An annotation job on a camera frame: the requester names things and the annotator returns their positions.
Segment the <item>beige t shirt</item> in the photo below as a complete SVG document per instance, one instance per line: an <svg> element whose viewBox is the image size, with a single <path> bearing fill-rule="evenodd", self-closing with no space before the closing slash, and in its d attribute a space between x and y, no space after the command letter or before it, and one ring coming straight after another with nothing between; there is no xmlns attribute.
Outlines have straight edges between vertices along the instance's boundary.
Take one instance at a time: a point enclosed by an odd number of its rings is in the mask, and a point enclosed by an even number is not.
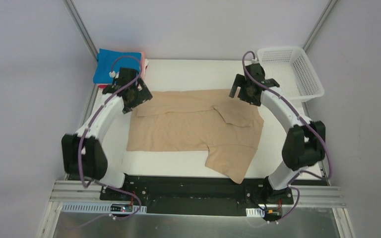
<svg viewBox="0 0 381 238"><path fill-rule="evenodd" d="M207 151L206 167L240 184L263 125L257 106L226 89L154 92L131 113L127 150Z"/></svg>

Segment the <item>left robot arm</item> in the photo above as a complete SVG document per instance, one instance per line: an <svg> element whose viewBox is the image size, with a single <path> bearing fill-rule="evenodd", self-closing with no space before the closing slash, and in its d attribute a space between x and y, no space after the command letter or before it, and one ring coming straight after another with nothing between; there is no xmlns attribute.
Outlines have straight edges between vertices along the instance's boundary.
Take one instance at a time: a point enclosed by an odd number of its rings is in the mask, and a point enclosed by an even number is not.
<svg viewBox="0 0 381 238"><path fill-rule="evenodd" d="M74 134L62 137L64 171L79 176L85 187L91 181L115 188L123 186L126 174L105 154L102 142L116 117L152 99L140 70L120 68L109 75L113 81L102 90L96 112Z"/></svg>

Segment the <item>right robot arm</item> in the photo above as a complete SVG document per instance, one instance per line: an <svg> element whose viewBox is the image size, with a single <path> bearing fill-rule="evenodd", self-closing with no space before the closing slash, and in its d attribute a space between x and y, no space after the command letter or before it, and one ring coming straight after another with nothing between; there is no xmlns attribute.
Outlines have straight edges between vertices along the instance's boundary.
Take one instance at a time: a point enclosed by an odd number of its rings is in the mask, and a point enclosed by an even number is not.
<svg viewBox="0 0 381 238"><path fill-rule="evenodd" d="M244 74L238 74L230 91L230 97L255 106L267 107L286 132L282 147L282 162L268 176L271 190L283 190L307 168L327 157L325 126L301 115L294 105L283 96L275 79L267 79L260 63L243 66Z"/></svg>

